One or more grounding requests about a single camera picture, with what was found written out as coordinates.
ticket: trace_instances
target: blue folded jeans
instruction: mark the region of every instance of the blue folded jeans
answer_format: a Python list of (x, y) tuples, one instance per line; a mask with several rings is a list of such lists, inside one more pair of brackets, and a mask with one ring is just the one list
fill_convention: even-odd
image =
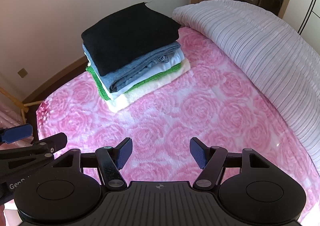
[(174, 52), (180, 48), (180, 44), (175, 41), (169, 45), (160, 47), (145, 55), (142, 55), (134, 59), (129, 64), (121, 67), (120, 69), (110, 72), (105, 76), (100, 76), (95, 63), (92, 61), (90, 53), (84, 45), (82, 45), (85, 55), (91, 63), (95, 73), (100, 77), (102, 83), (105, 85), (110, 93), (117, 92), (124, 88), (128, 84), (132, 83), (148, 70), (150, 70), (155, 64), (160, 61), (168, 62), (168, 58), (174, 55)]

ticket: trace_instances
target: green folded towel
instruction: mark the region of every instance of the green folded towel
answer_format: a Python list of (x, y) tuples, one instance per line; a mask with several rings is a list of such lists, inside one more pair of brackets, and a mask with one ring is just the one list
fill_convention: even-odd
[[(137, 84), (135, 84), (134, 86), (132, 86), (129, 90), (127, 90), (125, 93), (135, 89), (135, 88), (138, 88), (139, 86), (147, 83), (147, 82), (150, 82), (150, 81), (153, 81), (153, 80), (156, 80), (156, 79), (159, 79), (161, 78), (162, 76), (165, 76), (166, 74), (169, 74), (169, 73), (173, 73), (177, 70), (179, 70), (181, 68), (181, 63), (178, 63), (174, 66), (172, 66), (170, 69), (164, 71), (164, 72), (161, 72), (161, 73), (158, 73), (158, 74), (155, 74), (151, 77), (149, 77), (148, 79), (145, 79)], [(94, 69), (92, 68), (92, 66), (87, 66), (86, 68), (86, 71), (88, 73), (91, 74), (92, 78), (94, 79), (95, 83), (96, 83), (96, 86), (98, 88), (98, 92), (99, 92), (99, 95), (101, 98), (103, 98), (104, 100), (110, 100), (110, 98), (108, 97), (106, 91), (104, 90), (103, 86), (102, 86), (102, 83), (101, 81), (99, 80), (97, 74), (95, 73)]]

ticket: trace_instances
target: pink floral blanket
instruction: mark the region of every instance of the pink floral blanket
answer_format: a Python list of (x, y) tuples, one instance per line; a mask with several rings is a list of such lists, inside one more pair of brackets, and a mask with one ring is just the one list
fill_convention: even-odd
[[(51, 94), (37, 111), (39, 137), (64, 132), (67, 147), (94, 152), (133, 140), (133, 153), (121, 174), (136, 181), (191, 183), (200, 173), (189, 152), (198, 137), (229, 152), (253, 148), (305, 189), (300, 217), (320, 223), (320, 178), (304, 147), (278, 111), (210, 39), (180, 29), (179, 42), (191, 70), (118, 113), (108, 110), (90, 74), (83, 73)], [(95, 177), (93, 170), (87, 174)], [(226, 177), (234, 170), (228, 170)]]

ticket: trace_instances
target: black folded sweater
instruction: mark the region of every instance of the black folded sweater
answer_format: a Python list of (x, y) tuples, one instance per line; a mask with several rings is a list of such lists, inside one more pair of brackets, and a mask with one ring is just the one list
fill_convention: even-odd
[(139, 3), (115, 12), (85, 30), (81, 37), (100, 76), (179, 38), (173, 19)]

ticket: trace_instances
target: folded clothes stack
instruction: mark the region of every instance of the folded clothes stack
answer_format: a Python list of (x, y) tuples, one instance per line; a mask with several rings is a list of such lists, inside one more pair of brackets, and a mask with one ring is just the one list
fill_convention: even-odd
[(139, 3), (82, 33), (87, 71), (111, 111), (127, 107), (190, 69), (176, 41), (179, 28), (173, 19)]

